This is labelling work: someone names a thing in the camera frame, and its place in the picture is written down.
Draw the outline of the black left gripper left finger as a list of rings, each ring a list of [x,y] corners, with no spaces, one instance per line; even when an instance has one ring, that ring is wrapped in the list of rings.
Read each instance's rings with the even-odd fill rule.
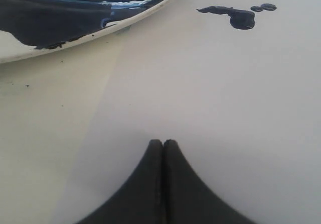
[[[151,140],[123,185],[79,223],[161,223],[162,152],[161,141]]]

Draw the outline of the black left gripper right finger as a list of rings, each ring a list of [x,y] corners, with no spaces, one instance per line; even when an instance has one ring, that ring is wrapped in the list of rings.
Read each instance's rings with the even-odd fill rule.
[[[175,140],[164,143],[163,190],[167,223],[251,223],[201,180]]]

